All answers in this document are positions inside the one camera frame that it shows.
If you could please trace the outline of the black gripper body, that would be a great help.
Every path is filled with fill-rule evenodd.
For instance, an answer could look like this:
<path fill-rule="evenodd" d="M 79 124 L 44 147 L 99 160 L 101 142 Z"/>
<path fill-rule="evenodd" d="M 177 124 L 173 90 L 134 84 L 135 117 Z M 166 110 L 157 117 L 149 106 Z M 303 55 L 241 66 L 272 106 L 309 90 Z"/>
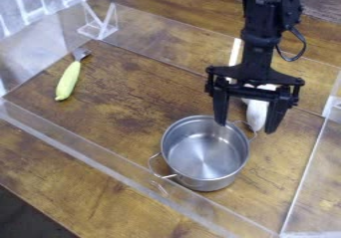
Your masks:
<path fill-rule="evenodd" d="M 230 97 L 270 103 L 285 102 L 289 107 L 299 104 L 304 80 L 272 68 L 256 71 L 248 69 L 245 64 L 232 67 L 210 66 L 206 68 L 206 74 L 205 91 L 213 97 L 216 105 L 222 102 L 222 105 L 228 106 Z"/>

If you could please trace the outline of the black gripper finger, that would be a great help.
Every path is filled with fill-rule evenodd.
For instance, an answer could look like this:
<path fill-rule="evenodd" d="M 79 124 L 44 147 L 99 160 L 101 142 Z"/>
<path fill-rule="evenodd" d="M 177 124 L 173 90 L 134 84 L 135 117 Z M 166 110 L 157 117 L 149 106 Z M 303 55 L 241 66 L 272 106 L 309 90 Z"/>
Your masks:
<path fill-rule="evenodd" d="M 214 120 L 221 125 L 226 124 L 229 95 L 222 87 L 213 88 L 213 112 Z"/>
<path fill-rule="evenodd" d="M 277 131 L 281 121 L 285 117 L 287 111 L 292 108 L 292 94 L 291 87 L 281 86 L 276 90 L 274 99 L 269 102 L 266 122 L 265 122 L 265 132 L 272 134 Z"/>

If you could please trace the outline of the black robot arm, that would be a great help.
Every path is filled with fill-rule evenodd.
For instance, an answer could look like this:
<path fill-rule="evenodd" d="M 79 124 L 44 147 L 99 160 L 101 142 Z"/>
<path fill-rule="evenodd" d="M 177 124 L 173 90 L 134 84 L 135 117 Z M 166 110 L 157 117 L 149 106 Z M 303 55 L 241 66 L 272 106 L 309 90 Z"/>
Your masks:
<path fill-rule="evenodd" d="M 273 55 L 280 53 L 285 31 L 297 33 L 303 6 L 300 0 L 242 0 L 245 25 L 241 30 L 244 51 L 241 63 L 230 67 L 206 68 L 205 91 L 213 97 L 214 120 L 226 124 L 232 97 L 269 103 L 265 131 L 276 132 L 288 109 L 299 104 L 305 81 L 272 68 Z"/>

